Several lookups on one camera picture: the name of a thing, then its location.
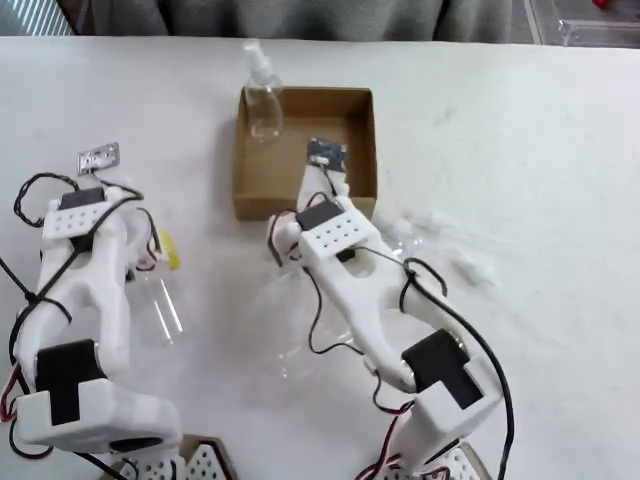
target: perforated plate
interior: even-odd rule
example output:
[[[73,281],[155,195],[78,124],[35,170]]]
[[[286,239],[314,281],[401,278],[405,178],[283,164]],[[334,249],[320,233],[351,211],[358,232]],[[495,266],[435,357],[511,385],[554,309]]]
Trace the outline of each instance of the perforated plate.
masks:
[[[187,464],[187,480],[229,480],[215,450],[200,445]]]
[[[490,480],[491,477],[486,473],[485,468],[479,461],[475,460],[475,452],[468,444],[463,444],[461,447],[454,448],[446,455],[431,463],[425,472],[428,473],[439,467],[448,467],[451,476],[450,480]],[[378,478],[380,480],[414,480],[419,478],[421,480],[444,480],[444,474],[440,474],[435,478],[432,475],[424,474],[420,477],[411,477],[404,470],[383,470]]]
[[[311,265],[317,265],[375,233],[375,227],[359,210],[350,209],[302,232],[300,253]]]
[[[172,480],[184,478],[185,475],[184,458],[180,456],[165,458],[154,464],[140,463],[138,460],[132,462],[140,471],[137,480]],[[131,465],[125,464],[120,473],[124,478],[136,480],[136,472]]]
[[[93,203],[82,207],[47,213],[42,236],[45,240],[80,237],[111,207],[111,202]]]

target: gray fabric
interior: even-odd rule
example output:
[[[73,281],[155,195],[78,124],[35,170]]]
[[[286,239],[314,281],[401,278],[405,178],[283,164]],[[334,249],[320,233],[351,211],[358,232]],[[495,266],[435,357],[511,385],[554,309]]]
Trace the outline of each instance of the gray fabric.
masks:
[[[506,42],[512,0],[94,0],[99,35]]]

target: white table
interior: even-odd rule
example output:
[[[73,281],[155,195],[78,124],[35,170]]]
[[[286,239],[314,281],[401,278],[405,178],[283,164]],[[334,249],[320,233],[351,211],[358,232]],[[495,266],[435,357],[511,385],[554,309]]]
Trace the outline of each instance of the white table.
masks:
[[[509,478],[633,478],[640,52],[265,47],[288,84],[373,90],[381,203],[434,208],[508,239],[485,251],[497,293],[449,278],[510,380]],[[118,140],[122,168],[181,247],[178,278],[191,300],[192,336],[165,351],[170,366],[138,374],[137,388],[173,399],[186,432],[221,437],[243,479],[352,478],[389,421],[371,405],[374,380],[349,352],[335,352],[303,354],[316,369],[305,380],[270,381],[277,376],[264,358],[281,338],[265,325],[278,325],[287,303],[262,308],[262,318],[243,313],[271,275],[262,226],[232,220],[233,122],[245,76],[237,40],[0,39],[0,252],[34,285],[38,233],[11,213],[19,185],[37,171],[72,173],[78,150]],[[42,186],[26,208],[35,213],[59,191]],[[309,285],[298,288],[313,298]],[[22,299],[4,275],[0,304],[7,338]],[[305,329],[313,312],[299,313]],[[0,371],[8,371],[5,353]],[[503,440],[500,407],[471,438],[494,474]],[[0,471],[98,476],[66,453],[32,464],[4,447]]]

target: plastic bottle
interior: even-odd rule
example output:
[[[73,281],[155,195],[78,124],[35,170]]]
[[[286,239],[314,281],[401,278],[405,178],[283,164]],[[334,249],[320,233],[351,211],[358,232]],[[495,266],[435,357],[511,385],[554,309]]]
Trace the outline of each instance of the plastic bottle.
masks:
[[[256,140],[273,140],[282,132],[282,82],[273,72],[271,61],[258,40],[247,40],[244,51],[249,59],[250,76],[244,87],[251,136]]]

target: metal plate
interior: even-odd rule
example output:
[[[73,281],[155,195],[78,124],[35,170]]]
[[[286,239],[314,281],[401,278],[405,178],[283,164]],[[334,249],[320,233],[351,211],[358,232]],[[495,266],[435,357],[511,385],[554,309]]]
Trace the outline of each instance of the metal plate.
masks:
[[[78,154],[78,175],[87,175],[120,164],[118,142],[108,143]]]

